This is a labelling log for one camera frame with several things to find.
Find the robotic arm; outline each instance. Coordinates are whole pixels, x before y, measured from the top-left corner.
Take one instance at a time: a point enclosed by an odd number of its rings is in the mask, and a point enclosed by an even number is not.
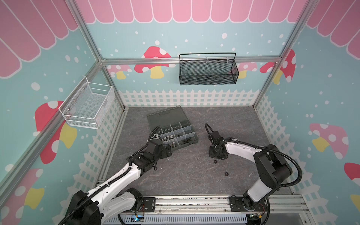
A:
[[[217,131],[213,131],[206,123],[205,128],[212,143],[209,148],[211,158],[227,159],[228,154],[238,155],[255,163],[260,178],[247,190],[240,199],[230,198],[232,211],[254,211],[259,203],[281,187],[293,186],[300,182],[302,171],[298,163],[288,155],[280,152],[275,145],[256,146],[235,138],[224,139]],[[291,174],[292,169],[285,160],[291,161],[297,171],[298,178],[288,184],[281,184]]]

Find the black wire basket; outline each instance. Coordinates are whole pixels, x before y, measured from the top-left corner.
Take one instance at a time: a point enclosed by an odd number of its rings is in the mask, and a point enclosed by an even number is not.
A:
[[[180,54],[180,85],[236,84],[239,71],[235,56],[236,53]]]

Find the aluminum frame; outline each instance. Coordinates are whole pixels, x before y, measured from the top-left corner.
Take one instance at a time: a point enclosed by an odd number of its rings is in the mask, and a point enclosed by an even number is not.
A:
[[[272,69],[270,75],[267,77],[264,85],[261,88],[261,91],[259,95],[257,96],[254,108],[256,108],[267,90],[269,89],[271,82],[273,81],[276,73],[280,70],[280,67],[283,65],[286,57],[290,53],[290,50],[292,49],[293,45],[295,44],[296,40],[298,39],[301,31],[305,28],[307,20],[310,18],[310,15],[312,14],[313,10],[317,6],[318,2],[320,0],[308,0],[305,7],[303,8],[301,15],[299,17],[299,20],[295,23],[295,26],[293,27],[288,39],[286,40],[286,44],[284,45],[281,54],[280,54],[280,60],[277,62]]]

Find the black cable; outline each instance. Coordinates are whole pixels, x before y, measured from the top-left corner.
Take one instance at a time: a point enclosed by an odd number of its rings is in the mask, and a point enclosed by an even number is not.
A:
[[[285,153],[282,153],[282,152],[280,152],[280,151],[275,151],[275,150],[273,150],[273,149],[271,149],[271,148],[261,147],[261,146],[249,144],[249,143],[246,143],[246,142],[243,142],[243,141],[235,141],[235,140],[225,140],[225,141],[222,141],[222,142],[221,142],[218,146],[216,146],[216,147],[218,148],[219,146],[221,146],[222,144],[225,144],[225,143],[227,143],[227,142],[232,142],[232,143],[237,143],[237,144],[244,144],[244,145],[247,145],[247,146],[256,148],[256,149],[261,149],[261,150],[269,151],[269,152],[272,152],[272,153],[281,155],[281,156],[283,156],[284,158],[287,158],[292,164],[294,164],[294,166],[296,167],[297,172],[298,172],[298,175],[297,175],[296,180],[294,180],[293,182],[287,183],[287,184],[280,184],[279,186],[276,187],[277,189],[282,188],[282,187],[294,186],[294,185],[296,185],[297,183],[299,183],[299,182],[301,181],[301,179],[302,179],[302,170],[301,170],[299,164],[298,164],[293,158],[291,158],[290,156],[286,155]]]
[[[126,225],[126,223],[124,223],[124,221],[121,219],[120,214],[117,215],[117,218],[119,219],[119,221],[122,225]]]
[[[120,178],[124,177],[129,171],[131,170],[131,166],[122,174],[120,174],[118,177],[114,178],[108,184],[104,184],[101,188],[96,190],[94,193],[92,193],[89,197],[87,197],[84,201],[82,201],[76,208],[74,208],[69,214],[67,214],[64,219],[58,223],[58,225],[63,225],[75,212],[77,212],[79,209],[81,209],[89,200],[91,200],[95,195],[99,194],[102,190],[107,188],[110,184],[116,182]]]
[[[260,225],[264,225],[267,222],[267,220],[269,219],[269,216],[270,216],[270,201],[269,201],[269,198],[266,198],[266,202],[267,202],[266,217],[265,217],[265,220]]]

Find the white polka dot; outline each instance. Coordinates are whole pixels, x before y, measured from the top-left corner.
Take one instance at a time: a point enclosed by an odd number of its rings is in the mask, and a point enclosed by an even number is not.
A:
[[[31,88],[34,89],[35,91],[39,91],[40,90],[40,85],[36,82],[33,82],[31,84]]]
[[[9,214],[10,208],[4,206],[3,208],[1,208],[0,212],[1,212],[1,219],[3,220]]]
[[[36,176],[37,178],[39,178],[39,177],[41,177],[41,175],[42,175],[43,172],[44,172],[43,169],[38,169],[38,170],[36,171],[36,173],[35,173],[35,176]]]
[[[16,211],[15,217],[16,217],[17,219],[21,219],[23,212],[24,212],[24,206],[20,207],[20,208]]]
[[[327,124],[320,124],[320,127],[321,127],[322,129],[326,129],[326,128],[329,127],[329,125],[327,125]]]
[[[349,144],[349,138],[348,138],[348,137],[343,137],[343,138],[342,138],[342,142],[343,142],[345,145],[348,145],[348,144]]]
[[[58,148],[59,148],[59,140],[56,140],[53,142],[53,144],[51,145],[51,150],[55,153],[58,152]]]
[[[58,107],[58,101],[48,102],[48,106],[52,109],[56,109]]]
[[[8,164],[8,165],[5,166],[5,171],[9,172],[13,167],[14,167],[13,164]]]
[[[336,141],[336,136],[333,135],[333,134],[330,134],[330,135],[329,135],[329,141],[331,141],[331,142]]]
[[[313,133],[316,134],[317,136],[320,136],[320,132],[318,130],[314,130]]]
[[[18,188],[15,190],[14,194],[15,194],[16,196],[21,196],[22,194],[25,193],[25,191],[26,191],[25,186],[20,186],[20,187],[18,187]]]
[[[167,52],[164,49],[159,49],[160,54],[165,55]]]
[[[288,61],[285,61],[285,62],[283,63],[283,68],[285,69],[287,66],[288,66]]]
[[[342,154],[340,152],[335,153],[336,158],[342,159]]]

